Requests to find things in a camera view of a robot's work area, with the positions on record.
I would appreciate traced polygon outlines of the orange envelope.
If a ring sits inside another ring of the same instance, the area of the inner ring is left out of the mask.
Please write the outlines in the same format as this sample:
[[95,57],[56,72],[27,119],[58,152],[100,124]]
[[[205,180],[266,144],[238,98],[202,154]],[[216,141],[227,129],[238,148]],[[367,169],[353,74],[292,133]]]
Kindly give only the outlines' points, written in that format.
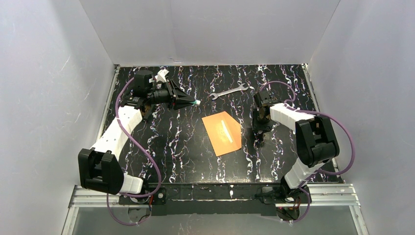
[[[231,134],[233,143],[226,137],[221,120],[224,120]],[[242,148],[241,125],[227,112],[220,112],[202,118],[209,140],[217,157],[231,153]]]

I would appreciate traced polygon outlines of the tan letter paper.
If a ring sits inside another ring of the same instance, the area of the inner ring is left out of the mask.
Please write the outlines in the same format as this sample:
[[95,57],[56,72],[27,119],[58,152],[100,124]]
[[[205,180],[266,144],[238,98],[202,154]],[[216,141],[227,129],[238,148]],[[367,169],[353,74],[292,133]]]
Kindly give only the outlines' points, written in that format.
[[223,131],[224,131],[224,133],[225,133],[226,137],[228,138],[229,142],[230,142],[230,143],[233,143],[233,140],[232,140],[231,134],[229,133],[229,131],[228,131],[228,129],[227,129],[226,122],[225,122],[224,120],[221,120],[221,124],[222,124],[222,127],[223,127]]

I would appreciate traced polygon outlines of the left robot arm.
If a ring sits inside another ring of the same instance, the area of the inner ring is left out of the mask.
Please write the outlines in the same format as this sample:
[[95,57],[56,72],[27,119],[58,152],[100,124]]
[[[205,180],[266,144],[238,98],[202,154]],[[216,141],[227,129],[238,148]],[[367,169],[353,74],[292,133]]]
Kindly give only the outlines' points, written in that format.
[[[115,118],[102,136],[89,149],[78,154],[81,187],[107,194],[123,194],[142,198],[156,194],[162,183],[161,171],[153,157],[132,137],[133,130],[154,111],[158,104],[178,110],[196,106],[200,101],[184,92],[168,77],[167,69],[157,75],[138,70],[127,82],[115,102]],[[153,165],[158,184],[145,193],[144,180],[123,171],[118,160],[127,141],[132,141]]]

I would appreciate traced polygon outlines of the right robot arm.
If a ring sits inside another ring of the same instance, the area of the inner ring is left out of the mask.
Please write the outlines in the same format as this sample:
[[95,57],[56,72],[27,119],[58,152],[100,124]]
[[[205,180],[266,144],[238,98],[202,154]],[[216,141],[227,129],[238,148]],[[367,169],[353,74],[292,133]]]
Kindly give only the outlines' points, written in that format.
[[298,199],[308,192],[307,182],[325,163],[340,153],[338,142],[328,117],[292,110],[272,99],[267,91],[254,95],[253,132],[263,136],[279,123],[295,134],[297,159],[276,187],[263,187],[256,194],[265,204],[275,200]]

